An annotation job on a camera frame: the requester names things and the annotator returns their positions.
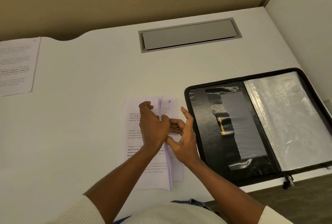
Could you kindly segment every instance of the knitted sweater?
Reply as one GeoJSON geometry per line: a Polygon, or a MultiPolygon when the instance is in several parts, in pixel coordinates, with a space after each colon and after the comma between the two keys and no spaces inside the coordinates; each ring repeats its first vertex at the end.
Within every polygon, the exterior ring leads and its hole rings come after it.
{"type": "MultiPolygon", "coordinates": [[[[85,196],[50,224],[105,224],[96,206],[85,196]]],[[[123,224],[174,224],[226,222],[210,210],[199,206],[167,203],[154,206],[126,219],[123,224]]],[[[265,207],[258,224],[292,224],[268,206],[265,207]]]]}

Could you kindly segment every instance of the sheet of paper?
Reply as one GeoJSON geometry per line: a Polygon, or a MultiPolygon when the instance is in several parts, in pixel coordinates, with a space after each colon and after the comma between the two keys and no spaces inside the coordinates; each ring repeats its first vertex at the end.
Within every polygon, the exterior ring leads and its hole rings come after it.
{"type": "MultiPolygon", "coordinates": [[[[139,128],[139,104],[143,101],[151,101],[154,106],[152,110],[156,115],[160,113],[160,98],[145,97],[140,99],[127,99],[123,105],[123,117],[124,117],[124,135],[127,159],[134,155],[143,145],[142,135],[139,128]]],[[[165,155],[164,146],[160,149],[158,154],[149,163],[142,176],[136,183],[134,189],[152,189],[163,188],[170,190],[171,183],[167,167],[167,160],[165,155]]]]}
{"type": "Polygon", "coordinates": [[[0,42],[0,97],[32,90],[40,37],[0,42]]]}
{"type": "MultiPolygon", "coordinates": [[[[179,118],[178,109],[176,103],[176,97],[173,95],[163,96],[161,102],[161,113],[166,114],[169,118],[179,118]]],[[[179,142],[181,136],[179,134],[170,133],[169,134],[174,141],[179,142]]],[[[171,162],[171,174],[172,181],[182,181],[183,180],[183,164],[175,157],[172,149],[168,146],[168,153],[171,162]]]]}

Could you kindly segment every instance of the hand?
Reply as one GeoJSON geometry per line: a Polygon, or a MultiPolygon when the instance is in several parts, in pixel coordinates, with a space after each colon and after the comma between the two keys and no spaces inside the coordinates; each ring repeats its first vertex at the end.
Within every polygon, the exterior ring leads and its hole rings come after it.
{"type": "Polygon", "coordinates": [[[170,123],[168,116],[163,114],[160,121],[151,109],[153,109],[151,102],[142,102],[139,105],[141,113],[139,127],[141,128],[143,147],[156,155],[168,136],[170,123]]]}
{"type": "Polygon", "coordinates": [[[180,134],[181,140],[175,142],[173,138],[168,136],[166,143],[171,147],[176,158],[189,167],[197,162],[201,162],[201,159],[197,151],[196,134],[193,131],[193,117],[184,107],[181,107],[181,111],[187,119],[186,123],[181,119],[169,119],[169,132],[180,134]]]}

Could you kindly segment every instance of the sleeve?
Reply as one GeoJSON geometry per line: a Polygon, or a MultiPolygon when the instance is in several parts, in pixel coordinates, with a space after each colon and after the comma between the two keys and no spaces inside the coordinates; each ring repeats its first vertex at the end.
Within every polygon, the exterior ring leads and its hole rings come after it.
{"type": "Polygon", "coordinates": [[[292,224],[292,222],[266,206],[258,224],[292,224]]]}
{"type": "Polygon", "coordinates": [[[49,224],[105,224],[97,207],[86,196],[81,196],[80,200],[62,215],[49,224]]]}

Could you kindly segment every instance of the wooden floor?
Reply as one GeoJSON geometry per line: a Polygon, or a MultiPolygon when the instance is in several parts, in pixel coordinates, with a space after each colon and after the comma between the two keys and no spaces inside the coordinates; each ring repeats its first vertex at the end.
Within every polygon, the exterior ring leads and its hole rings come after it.
{"type": "MultiPolygon", "coordinates": [[[[249,195],[294,224],[332,224],[332,175],[295,182],[288,190],[277,186],[249,195]]],[[[208,205],[217,208],[214,201],[208,205]]]]}

